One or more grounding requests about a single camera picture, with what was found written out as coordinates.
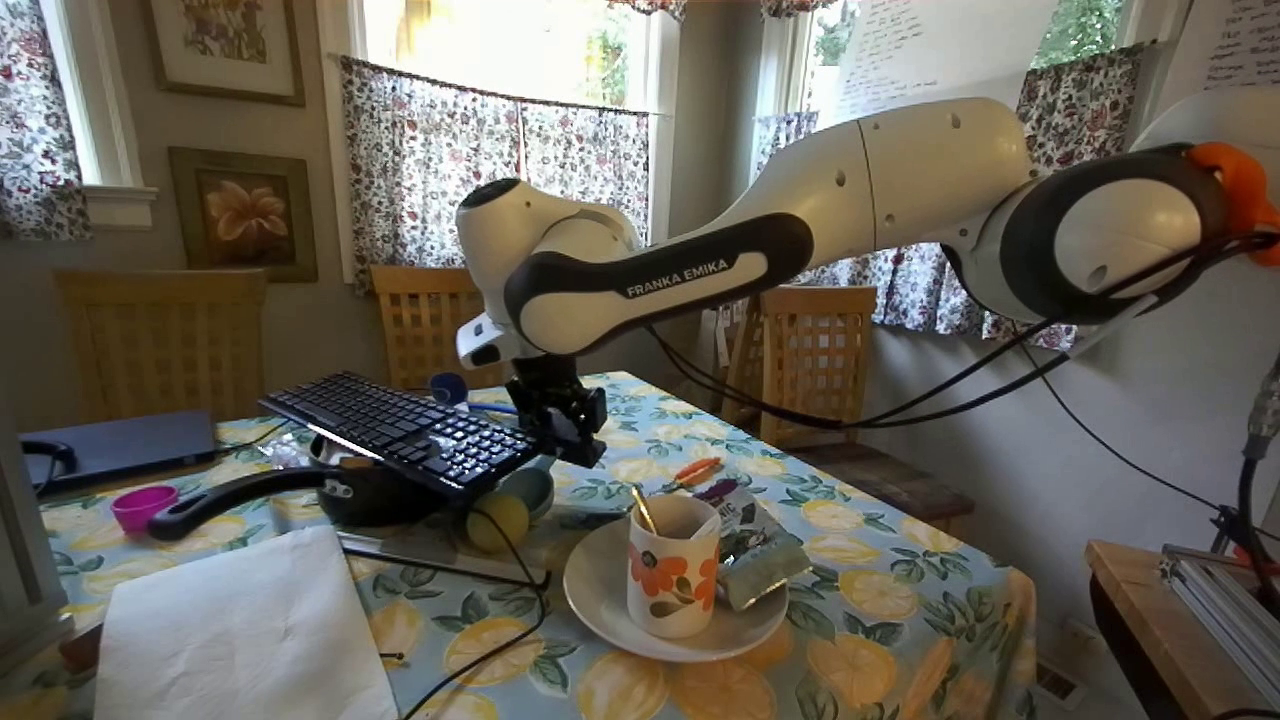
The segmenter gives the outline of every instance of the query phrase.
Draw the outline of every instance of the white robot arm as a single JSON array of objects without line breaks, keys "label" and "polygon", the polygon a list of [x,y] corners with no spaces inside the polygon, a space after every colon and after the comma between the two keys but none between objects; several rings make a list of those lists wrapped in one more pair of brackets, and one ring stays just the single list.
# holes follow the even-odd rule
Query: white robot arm
[{"label": "white robot arm", "polygon": [[1095,324],[1171,283],[1191,259],[1114,291],[1122,281],[1276,217],[1257,185],[1265,174],[1246,151],[1188,145],[1038,180],[1024,125],[995,100],[915,103],[823,129],[778,151],[711,222],[646,250],[603,202],[497,180],[459,202],[483,314],[458,338],[463,360],[517,363],[517,404],[522,391],[568,386],[568,416],[586,430],[596,416],[590,404],[600,399],[577,391],[572,354],[620,327],[919,239],[946,244],[995,314]]}]

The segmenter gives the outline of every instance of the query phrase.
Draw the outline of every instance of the framed picture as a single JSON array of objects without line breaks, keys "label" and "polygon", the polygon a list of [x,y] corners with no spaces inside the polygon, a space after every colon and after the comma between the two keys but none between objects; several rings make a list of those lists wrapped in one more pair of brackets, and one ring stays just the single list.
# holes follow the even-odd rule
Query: framed picture
[{"label": "framed picture", "polygon": [[270,266],[317,281],[308,160],[168,148],[191,266]]},{"label": "framed picture", "polygon": [[161,82],[305,103],[288,0],[150,0]]}]

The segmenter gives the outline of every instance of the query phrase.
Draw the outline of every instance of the laptop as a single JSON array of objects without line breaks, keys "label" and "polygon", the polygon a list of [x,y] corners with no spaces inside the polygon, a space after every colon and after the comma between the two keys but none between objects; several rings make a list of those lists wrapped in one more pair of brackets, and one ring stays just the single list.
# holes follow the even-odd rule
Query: laptop
[{"label": "laptop", "polygon": [[36,494],[204,464],[222,451],[213,412],[161,412],[21,435]]}]

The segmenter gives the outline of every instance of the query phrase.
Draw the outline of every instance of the keyboard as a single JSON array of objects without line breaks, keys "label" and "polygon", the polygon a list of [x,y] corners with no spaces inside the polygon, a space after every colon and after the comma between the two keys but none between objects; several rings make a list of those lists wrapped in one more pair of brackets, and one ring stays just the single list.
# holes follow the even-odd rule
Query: keyboard
[{"label": "keyboard", "polygon": [[428,483],[450,503],[478,499],[537,457],[537,440],[512,424],[470,416],[356,370],[270,391],[264,406]]}]

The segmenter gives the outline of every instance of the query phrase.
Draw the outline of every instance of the saucer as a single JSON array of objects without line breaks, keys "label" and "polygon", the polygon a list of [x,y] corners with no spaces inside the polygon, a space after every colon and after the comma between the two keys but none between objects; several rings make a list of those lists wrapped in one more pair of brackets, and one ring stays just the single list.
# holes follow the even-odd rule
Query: saucer
[{"label": "saucer", "polygon": [[611,519],[586,535],[566,563],[566,600],[600,641],[674,662],[709,662],[764,644],[787,617],[787,592],[770,592],[745,612],[718,605],[718,617],[698,636],[648,636],[629,617],[629,524]]}]

